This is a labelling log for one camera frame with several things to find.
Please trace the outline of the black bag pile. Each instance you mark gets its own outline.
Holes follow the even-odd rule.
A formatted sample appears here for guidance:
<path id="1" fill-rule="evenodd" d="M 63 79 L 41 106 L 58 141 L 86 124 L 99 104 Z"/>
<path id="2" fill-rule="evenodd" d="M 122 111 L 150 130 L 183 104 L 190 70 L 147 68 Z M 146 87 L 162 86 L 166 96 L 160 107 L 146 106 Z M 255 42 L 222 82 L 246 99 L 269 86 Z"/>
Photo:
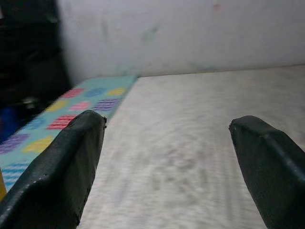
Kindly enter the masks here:
<path id="1" fill-rule="evenodd" d="M 0 0 L 0 107 L 50 104 L 71 88 L 57 0 Z"/>

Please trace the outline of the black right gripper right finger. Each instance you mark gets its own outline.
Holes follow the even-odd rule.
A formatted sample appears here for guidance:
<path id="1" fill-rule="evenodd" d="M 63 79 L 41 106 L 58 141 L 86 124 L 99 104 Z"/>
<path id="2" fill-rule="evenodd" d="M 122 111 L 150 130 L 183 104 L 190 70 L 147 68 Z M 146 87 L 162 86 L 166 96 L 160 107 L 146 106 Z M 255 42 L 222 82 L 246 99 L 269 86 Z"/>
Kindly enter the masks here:
<path id="1" fill-rule="evenodd" d="M 229 131 L 244 181 L 268 229 L 305 229 L 305 152 L 283 131 L 247 115 Z"/>

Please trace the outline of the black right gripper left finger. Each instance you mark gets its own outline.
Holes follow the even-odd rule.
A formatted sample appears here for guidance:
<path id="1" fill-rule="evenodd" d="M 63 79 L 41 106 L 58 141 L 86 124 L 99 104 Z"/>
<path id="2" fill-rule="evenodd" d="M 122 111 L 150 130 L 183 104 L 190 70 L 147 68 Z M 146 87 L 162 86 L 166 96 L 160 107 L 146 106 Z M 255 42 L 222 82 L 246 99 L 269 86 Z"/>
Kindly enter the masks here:
<path id="1" fill-rule="evenodd" d="M 72 119 L 0 201 L 0 229 L 76 229 L 95 179 L 106 123 L 92 110 Z"/>

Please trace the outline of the teal blanket with coloured shapes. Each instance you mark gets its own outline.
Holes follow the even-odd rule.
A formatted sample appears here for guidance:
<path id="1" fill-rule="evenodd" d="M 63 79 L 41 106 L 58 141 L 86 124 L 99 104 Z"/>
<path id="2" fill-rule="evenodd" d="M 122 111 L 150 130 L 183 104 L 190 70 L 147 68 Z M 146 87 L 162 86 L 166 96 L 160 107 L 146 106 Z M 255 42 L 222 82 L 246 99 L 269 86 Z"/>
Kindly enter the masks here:
<path id="1" fill-rule="evenodd" d="M 0 169 L 6 190 L 77 115 L 93 110 L 110 119 L 136 80 L 137 76 L 85 80 L 1 143 Z"/>

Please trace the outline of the blue bag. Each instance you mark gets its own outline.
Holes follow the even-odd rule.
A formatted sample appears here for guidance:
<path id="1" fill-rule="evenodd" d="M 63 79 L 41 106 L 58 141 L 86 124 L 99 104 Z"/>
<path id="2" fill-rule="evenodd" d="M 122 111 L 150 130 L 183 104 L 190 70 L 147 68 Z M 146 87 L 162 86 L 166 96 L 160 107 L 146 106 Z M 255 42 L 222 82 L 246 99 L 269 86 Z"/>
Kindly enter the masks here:
<path id="1" fill-rule="evenodd" d="M 0 108 L 0 143 L 6 141 L 19 128 L 15 107 Z"/>

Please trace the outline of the grey quilted mattress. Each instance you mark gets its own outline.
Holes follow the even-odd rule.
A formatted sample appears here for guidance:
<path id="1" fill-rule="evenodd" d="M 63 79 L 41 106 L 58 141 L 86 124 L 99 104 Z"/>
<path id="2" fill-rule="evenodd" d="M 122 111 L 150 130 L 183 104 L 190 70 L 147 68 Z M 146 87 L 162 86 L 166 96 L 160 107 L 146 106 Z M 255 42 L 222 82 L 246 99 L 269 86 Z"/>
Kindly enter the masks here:
<path id="1" fill-rule="evenodd" d="M 305 65 L 138 79 L 108 122 L 77 229 L 266 229 L 228 129 L 245 115 L 305 151 Z"/>

